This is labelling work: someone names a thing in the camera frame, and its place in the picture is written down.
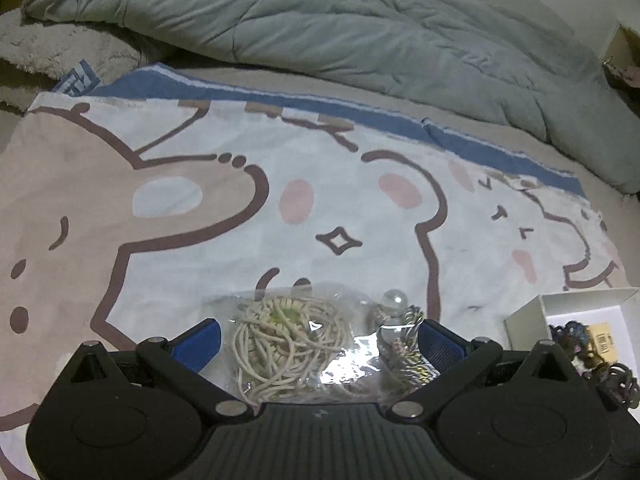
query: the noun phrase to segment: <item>cartoon print blanket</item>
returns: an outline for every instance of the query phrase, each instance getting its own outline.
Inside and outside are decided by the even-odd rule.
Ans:
[[[533,296],[626,285],[572,193],[350,120],[242,101],[41,94],[0,156],[0,468],[84,340],[172,338],[233,291],[400,288],[507,344]]]

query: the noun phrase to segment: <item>brown cartoon bear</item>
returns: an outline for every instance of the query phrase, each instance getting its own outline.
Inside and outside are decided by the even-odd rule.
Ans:
[[[106,322],[133,253],[214,238],[255,215],[269,193],[264,172],[242,155],[142,160],[85,117],[89,109],[36,108],[2,156],[0,431],[30,420],[60,359],[82,341],[134,347]],[[175,177],[200,188],[197,206],[134,215],[136,190]],[[0,468],[25,478],[1,451]]]

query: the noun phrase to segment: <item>pearl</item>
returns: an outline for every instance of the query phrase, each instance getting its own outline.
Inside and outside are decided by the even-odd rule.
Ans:
[[[397,288],[386,291],[380,301],[382,310],[391,317],[399,317],[404,314],[409,306],[407,295]]]

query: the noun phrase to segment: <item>blue gripper pad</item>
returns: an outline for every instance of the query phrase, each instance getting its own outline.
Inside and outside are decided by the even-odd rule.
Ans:
[[[170,342],[171,356],[199,373],[220,351],[222,330],[215,319],[205,319]]]
[[[428,319],[418,329],[418,348],[422,356],[440,373],[444,373],[472,350],[468,341]]]

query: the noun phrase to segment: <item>silver screw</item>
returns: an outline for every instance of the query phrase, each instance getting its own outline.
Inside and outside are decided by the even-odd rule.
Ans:
[[[216,404],[216,411],[223,416],[239,416],[246,412],[248,406],[240,400],[223,400]]]
[[[401,400],[391,407],[391,411],[402,418],[415,418],[420,416],[424,410],[417,402],[413,402],[412,400]]]

